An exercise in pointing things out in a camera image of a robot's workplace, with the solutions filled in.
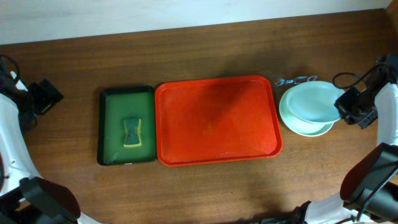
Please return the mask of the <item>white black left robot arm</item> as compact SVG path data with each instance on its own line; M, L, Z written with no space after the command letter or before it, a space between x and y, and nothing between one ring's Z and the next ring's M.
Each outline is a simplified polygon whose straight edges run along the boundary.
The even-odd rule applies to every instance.
M95 223L70 190L39 174L22 135L62 99L48 80L25 86L1 72L1 223Z

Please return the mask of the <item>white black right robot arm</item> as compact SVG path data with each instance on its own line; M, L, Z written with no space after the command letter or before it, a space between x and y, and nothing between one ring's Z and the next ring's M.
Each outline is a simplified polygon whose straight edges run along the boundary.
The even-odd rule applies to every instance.
M365 90L314 81L283 94L279 113L293 132L315 137L340 119L363 129L377 121L377 144L347 173L337 194L264 223L397 223L397 185L390 181L397 174L397 54L379 57L357 82Z

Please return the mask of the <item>light blue plate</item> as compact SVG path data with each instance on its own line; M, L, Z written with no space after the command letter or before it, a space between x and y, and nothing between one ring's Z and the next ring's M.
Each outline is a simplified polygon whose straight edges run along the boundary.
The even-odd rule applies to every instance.
M286 97L287 108L308 123L329 124L341 119L335 101L345 93L332 83L312 81L292 87Z
M287 107L287 95L291 89L288 89L280 99L279 114L284 124L294 133L306 137L317 137L327 133L332 127L331 124L310 124L299 120Z

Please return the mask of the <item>yellow green sponge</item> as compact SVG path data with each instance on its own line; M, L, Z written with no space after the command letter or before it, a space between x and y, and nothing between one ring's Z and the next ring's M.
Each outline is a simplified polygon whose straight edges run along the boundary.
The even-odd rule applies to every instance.
M130 118L123 121L125 132L124 147L142 146L141 123L140 118Z

